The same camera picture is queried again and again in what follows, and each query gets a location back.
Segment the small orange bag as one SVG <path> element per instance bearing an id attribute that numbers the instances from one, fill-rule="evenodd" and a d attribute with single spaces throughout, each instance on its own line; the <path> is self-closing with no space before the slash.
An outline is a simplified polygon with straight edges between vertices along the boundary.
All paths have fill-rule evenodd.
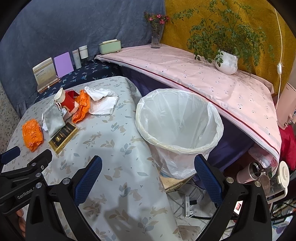
<path id="1" fill-rule="evenodd" d="M 26 121 L 22 126 L 22 136 L 25 146 L 34 152 L 44 142 L 42 129 L 36 119 Z"/>

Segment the black gold box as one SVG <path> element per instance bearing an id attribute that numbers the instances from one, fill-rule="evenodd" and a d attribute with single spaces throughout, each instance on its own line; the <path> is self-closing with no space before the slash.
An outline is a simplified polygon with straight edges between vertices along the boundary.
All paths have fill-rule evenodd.
<path id="1" fill-rule="evenodd" d="M 66 123 L 58 132 L 50 139 L 49 144 L 56 154 L 59 154 L 67 143 L 76 135 L 78 128 L 71 123 Z"/>

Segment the grey drawstring pouch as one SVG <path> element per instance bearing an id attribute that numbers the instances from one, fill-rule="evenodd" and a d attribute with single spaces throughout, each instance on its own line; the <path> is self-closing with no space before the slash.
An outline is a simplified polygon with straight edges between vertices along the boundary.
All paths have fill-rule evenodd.
<path id="1" fill-rule="evenodd" d="M 64 126 L 65 121 L 58 105 L 55 102 L 47 105 L 43 113 L 43 130 L 53 137 Z"/>

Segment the red white paper cup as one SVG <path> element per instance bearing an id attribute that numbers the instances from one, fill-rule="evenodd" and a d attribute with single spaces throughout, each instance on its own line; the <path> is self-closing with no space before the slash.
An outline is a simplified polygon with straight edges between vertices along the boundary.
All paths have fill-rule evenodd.
<path id="1" fill-rule="evenodd" d="M 54 100 L 59 102 L 71 114 L 74 114 L 79 108 L 79 104 L 63 88 L 58 90 L 54 96 Z"/>

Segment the white paper napkin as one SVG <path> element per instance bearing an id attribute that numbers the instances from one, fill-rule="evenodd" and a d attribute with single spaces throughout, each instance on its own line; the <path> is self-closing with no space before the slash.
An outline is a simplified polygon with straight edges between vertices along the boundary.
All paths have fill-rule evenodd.
<path id="1" fill-rule="evenodd" d="M 111 115 L 117 104 L 118 97 L 107 96 L 100 100 L 90 99 L 90 108 L 88 112 L 93 115 Z"/>

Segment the orange plastic bag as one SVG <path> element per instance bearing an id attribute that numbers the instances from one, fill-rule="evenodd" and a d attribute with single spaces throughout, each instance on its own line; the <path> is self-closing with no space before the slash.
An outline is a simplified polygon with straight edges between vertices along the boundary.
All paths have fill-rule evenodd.
<path id="1" fill-rule="evenodd" d="M 80 94 L 75 97 L 75 101 L 79 106 L 78 110 L 72 115 L 72 122 L 78 123 L 85 118 L 90 109 L 90 96 L 85 90 L 80 90 Z"/>

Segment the white cloth rag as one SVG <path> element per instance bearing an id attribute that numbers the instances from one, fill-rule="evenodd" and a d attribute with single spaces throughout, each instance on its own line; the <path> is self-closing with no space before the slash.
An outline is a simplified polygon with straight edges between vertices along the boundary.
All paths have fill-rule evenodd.
<path id="1" fill-rule="evenodd" d="M 95 89 L 95 88 L 90 88 L 86 86 L 84 87 L 84 90 L 93 101 L 99 101 L 104 97 L 118 97 L 118 95 L 113 90 L 110 90 L 110 89 L 103 89 L 103 88 Z"/>

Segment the red cardboard box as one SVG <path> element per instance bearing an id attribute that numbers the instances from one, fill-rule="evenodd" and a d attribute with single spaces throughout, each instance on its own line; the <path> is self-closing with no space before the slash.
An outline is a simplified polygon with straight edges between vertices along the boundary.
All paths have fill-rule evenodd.
<path id="1" fill-rule="evenodd" d="M 69 102 L 75 102 L 79 94 L 75 90 L 66 90 L 65 91 L 66 100 Z"/>

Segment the rabbit print tablecloth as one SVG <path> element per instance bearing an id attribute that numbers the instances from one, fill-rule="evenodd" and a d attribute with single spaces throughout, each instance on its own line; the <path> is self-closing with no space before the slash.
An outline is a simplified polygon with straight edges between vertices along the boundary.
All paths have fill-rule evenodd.
<path id="1" fill-rule="evenodd" d="M 88 114 L 32 152 L 22 127 L 41 121 L 53 97 L 31 106 L 9 143 L 14 160 L 1 167 L 1 240 L 12 240 L 9 215 L 23 209 L 26 240 L 181 240 L 148 145 L 135 126 L 141 98 L 116 76 L 88 82 L 118 95 L 111 115 Z"/>

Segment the white round gadget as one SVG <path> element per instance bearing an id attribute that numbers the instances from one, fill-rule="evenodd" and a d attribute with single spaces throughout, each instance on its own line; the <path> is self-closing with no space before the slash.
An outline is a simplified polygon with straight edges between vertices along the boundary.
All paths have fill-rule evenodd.
<path id="1" fill-rule="evenodd" d="M 287 195 L 287 188 L 290 182 L 290 173 L 285 161 L 281 161 L 276 174 L 270 179 L 270 191 L 266 195 L 268 204 L 277 202 Z"/>

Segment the pink bed cover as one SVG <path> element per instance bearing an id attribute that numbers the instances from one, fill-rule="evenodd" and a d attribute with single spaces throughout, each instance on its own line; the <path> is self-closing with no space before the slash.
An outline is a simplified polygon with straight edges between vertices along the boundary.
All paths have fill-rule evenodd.
<path id="1" fill-rule="evenodd" d="M 260 147 L 280 160 L 281 136 L 267 81 L 243 71 L 227 75 L 192 53 L 162 44 L 123 48 L 96 55 L 102 62 L 118 64 L 173 88 L 196 93 L 213 103 L 218 112 Z"/>

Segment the beige desk calendar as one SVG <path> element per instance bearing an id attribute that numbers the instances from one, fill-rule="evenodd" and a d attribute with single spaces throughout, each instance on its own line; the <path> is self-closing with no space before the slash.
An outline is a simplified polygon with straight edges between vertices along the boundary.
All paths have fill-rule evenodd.
<path id="1" fill-rule="evenodd" d="M 34 66 L 32 71 L 37 82 L 38 93 L 42 93 L 60 80 L 51 57 Z"/>

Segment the blue grey backdrop cloth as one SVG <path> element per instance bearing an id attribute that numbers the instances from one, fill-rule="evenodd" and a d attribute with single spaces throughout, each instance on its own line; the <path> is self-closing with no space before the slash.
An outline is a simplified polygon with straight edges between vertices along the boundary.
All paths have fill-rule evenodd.
<path id="1" fill-rule="evenodd" d="M 151 42 L 144 13 L 165 13 L 164 1 L 1 1 L 1 84 L 19 116 L 35 102 L 32 68 L 81 46 L 123 47 Z"/>

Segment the white potted green plant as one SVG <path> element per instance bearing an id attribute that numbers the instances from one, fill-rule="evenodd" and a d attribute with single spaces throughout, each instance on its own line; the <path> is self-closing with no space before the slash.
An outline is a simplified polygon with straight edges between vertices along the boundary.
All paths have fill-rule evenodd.
<path id="1" fill-rule="evenodd" d="M 193 51 L 195 59 L 204 58 L 221 66 L 225 62 L 223 57 L 231 54 L 250 72 L 258 66 L 263 54 L 274 58 L 273 46 L 268 44 L 262 27 L 252 27 L 243 19 L 252 14 L 251 6 L 238 1 L 210 1 L 207 5 L 176 12 L 172 20 L 199 16 L 200 20 L 192 25 L 187 40 L 187 48 Z"/>

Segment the glass vase pink flowers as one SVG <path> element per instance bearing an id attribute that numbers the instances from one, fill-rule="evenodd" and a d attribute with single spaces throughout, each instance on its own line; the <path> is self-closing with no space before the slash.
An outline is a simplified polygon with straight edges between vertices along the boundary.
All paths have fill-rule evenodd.
<path id="1" fill-rule="evenodd" d="M 144 12 L 144 18 L 151 25 L 151 30 L 152 30 L 151 48 L 159 49 L 161 33 L 163 31 L 165 23 L 167 23 L 170 18 L 169 16 L 166 16 L 166 15 L 153 14 L 148 12 Z"/>

